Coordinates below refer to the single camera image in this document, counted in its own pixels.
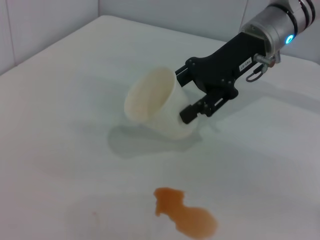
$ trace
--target white tabletop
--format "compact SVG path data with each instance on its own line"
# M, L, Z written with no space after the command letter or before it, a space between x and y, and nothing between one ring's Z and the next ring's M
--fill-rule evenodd
M130 86L224 43L103 16L0 78L3 240L183 240L153 192L186 192L215 240L320 239L320 66L283 56L195 135L123 113ZM200 91L185 87L192 101Z

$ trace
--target paper cup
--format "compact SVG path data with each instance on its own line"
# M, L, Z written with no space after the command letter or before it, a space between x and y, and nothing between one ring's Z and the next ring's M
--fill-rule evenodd
M187 125L180 117L180 112L189 105L176 74L167 67L159 67L130 89L124 112L133 122L178 140L189 136L197 127L196 119Z

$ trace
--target white wall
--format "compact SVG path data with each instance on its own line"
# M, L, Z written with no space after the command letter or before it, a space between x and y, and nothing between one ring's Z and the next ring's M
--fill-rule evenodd
M98 0L8 0L19 64L98 17Z
M228 41L270 0L100 0L100 14ZM320 20L282 53L320 64Z
M0 0L0 75L15 65L6 0Z
M247 0L100 0L100 13L227 41L240 28Z

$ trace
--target cable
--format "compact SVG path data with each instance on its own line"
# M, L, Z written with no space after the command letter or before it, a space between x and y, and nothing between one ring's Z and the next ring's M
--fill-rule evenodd
M262 75L263 75L263 72L261 72L263 67L264 67L263 64L261 64L260 66L258 66L255 70L253 70L253 73L250 74L245 80L246 80L248 83L253 83L253 82L257 81L257 80L258 80L259 78L261 78ZM256 78L250 79L252 76L254 76L254 75L258 74L258 73L260 73L260 74L259 74Z

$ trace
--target blue led light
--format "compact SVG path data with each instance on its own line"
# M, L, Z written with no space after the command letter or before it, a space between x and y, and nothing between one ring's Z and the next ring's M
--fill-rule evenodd
M288 36L287 38L286 38L286 40L285 40L285 44L289 44L289 43L291 43L291 41L294 39L294 35L290 35L290 36Z

